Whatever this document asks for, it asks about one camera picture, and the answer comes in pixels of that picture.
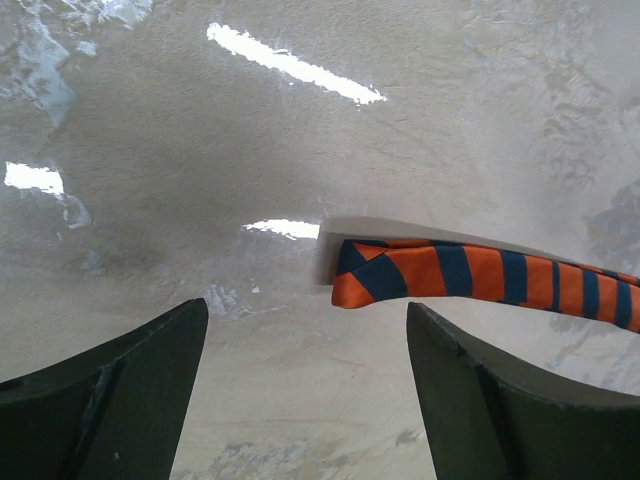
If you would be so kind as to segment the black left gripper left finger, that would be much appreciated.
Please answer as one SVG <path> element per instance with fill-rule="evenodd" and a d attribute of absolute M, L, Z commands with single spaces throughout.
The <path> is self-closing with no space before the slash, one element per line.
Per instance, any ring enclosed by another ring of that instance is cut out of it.
<path fill-rule="evenodd" d="M 207 326 L 205 300 L 188 300 L 2 382 L 2 478 L 169 478 Z"/>

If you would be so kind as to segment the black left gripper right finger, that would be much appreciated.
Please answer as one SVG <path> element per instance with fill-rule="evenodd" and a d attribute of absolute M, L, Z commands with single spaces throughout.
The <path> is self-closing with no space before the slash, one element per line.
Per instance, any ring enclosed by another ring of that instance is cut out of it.
<path fill-rule="evenodd" d="M 437 478 L 638 480 L 638 397 L 539 368 L 421 303 L 406 335 Z"/>

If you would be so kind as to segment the orange navy striped tie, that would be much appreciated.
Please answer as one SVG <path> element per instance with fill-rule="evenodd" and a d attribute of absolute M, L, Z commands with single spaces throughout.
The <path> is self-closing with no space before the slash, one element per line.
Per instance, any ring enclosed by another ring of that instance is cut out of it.
<path fill-rule="evenodd" d="M 358 309 L 409 297 L 462 297 L 639 330 L 639 280 L 540 255 L 441 240 L 346 240 L 331 302 Z"/>

